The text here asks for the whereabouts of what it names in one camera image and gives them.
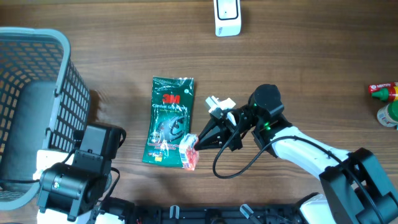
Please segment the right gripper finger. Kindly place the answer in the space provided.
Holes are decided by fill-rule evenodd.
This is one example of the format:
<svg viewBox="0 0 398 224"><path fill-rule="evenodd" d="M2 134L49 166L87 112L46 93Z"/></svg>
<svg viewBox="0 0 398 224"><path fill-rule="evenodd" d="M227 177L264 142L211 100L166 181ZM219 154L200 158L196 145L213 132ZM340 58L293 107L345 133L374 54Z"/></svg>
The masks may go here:
<svg viewBox="0 0 398 224"><path fill-rule="evenodd" d="M198 140L195 145L196 151L201 151L205 149L219 149L224 146L225 142L231 136L231 131L225 126L218 126L220 129L219 133L211 139Z"/></svg>
<svg viewBox="0 0 398 224"><path fill-rule="evenodd" d="M199 134L198 139L207 140L214 138L219 133L219 131L220 129L218 128L218 120L211 118L204 127L203 131Z"/></svg>

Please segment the red white small box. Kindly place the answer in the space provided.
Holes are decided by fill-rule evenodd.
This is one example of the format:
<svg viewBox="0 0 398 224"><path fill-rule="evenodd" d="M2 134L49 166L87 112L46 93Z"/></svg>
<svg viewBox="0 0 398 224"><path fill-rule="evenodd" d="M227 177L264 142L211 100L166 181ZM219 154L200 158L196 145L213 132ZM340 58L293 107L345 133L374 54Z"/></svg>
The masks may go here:
<svg viewBox="0 0 398 224"><path fill-rule="evenodd" d="M198 142L196 134L186 134L179 144L180 159L185 170L195 170L199 160L199 152L195 150Z"/></svg>

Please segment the green 3M gloves packet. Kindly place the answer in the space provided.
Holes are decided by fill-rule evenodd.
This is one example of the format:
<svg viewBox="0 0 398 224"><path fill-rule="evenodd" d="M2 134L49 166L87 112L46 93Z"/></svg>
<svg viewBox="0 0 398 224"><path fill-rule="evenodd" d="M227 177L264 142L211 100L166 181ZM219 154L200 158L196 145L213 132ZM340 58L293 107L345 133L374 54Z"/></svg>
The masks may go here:
<svg viewBox="0 0 398 224"><path fill-rule="evenodd" d="M142 162L182 168L180 141L190 132L194 101L193 78L152 79L150 126Z"/></svg>

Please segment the red Nescafe stick sachet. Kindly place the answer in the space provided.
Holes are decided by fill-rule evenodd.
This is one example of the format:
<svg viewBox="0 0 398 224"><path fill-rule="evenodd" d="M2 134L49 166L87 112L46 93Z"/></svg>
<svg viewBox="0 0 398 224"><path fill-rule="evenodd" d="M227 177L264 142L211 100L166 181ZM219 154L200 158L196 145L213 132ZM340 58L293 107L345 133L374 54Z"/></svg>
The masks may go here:
<svg viewBox="0 0 398 224"><path fill-rule="evenodd" d="M389 82L389 83L382 83L382 84L372 84L368 86L368 92L370 94L374 93L375 91L379 91L382 88L390 88L397 86L398 82Z"/></svg>

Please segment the green lid small jar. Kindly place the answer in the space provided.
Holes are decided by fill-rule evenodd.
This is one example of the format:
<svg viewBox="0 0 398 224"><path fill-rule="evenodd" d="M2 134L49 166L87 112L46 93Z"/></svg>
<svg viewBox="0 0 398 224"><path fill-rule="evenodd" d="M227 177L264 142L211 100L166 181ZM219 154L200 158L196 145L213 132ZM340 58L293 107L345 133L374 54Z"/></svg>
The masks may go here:
<svg viewBox="0 0 398 224"><path fill-rule="evenodd" d="M397 107L396 101L389 103L377 112L377 120L385 127L397 126Z"/></svg>

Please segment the yellow bottle green cap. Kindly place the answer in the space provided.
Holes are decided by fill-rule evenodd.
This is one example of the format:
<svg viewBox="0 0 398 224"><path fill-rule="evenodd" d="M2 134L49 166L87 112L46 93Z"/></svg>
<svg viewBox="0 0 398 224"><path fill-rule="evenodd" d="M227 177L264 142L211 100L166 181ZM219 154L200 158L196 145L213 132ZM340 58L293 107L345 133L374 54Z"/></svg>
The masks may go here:
<svg viewBox="0 0 398 224"><path fill-rule="evenodd" d="M379 91L373 92L371 96L381 101L397 101L397 87L393 86L388 88L381 88Z"/></svg>

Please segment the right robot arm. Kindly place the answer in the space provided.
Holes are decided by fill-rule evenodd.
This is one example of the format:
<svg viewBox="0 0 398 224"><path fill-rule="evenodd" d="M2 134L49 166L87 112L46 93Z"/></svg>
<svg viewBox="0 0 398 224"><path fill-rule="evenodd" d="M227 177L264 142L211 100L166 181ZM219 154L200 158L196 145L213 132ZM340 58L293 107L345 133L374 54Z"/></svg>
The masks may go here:
<svg viewBox="0 0 398 224"><path fill-rule="evenodd" d="M316 177L322 194L313 194L298 207L305 223L390 223L397 218L397 190L377 157L360 148L337 149L313 139L283 115L279 89L258 86L248 103L235 107L231 99L209 96L205 104L210 120L199 135L195 150L241 149L251 132L258 155L296 164Z"/></svg>

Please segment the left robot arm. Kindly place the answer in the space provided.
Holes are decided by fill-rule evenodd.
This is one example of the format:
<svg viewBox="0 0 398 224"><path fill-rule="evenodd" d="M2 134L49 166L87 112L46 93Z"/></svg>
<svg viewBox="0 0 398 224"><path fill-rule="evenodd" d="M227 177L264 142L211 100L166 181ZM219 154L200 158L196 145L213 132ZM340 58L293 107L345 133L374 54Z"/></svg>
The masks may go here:
<svg viewBox="0 0 398 224"><path fill-rule="evenodd" d="M38 223L87 223L106 191L112 160L126 131L91 124L73 133L75 144L61 162L43 171L37 200Z"/></svg>

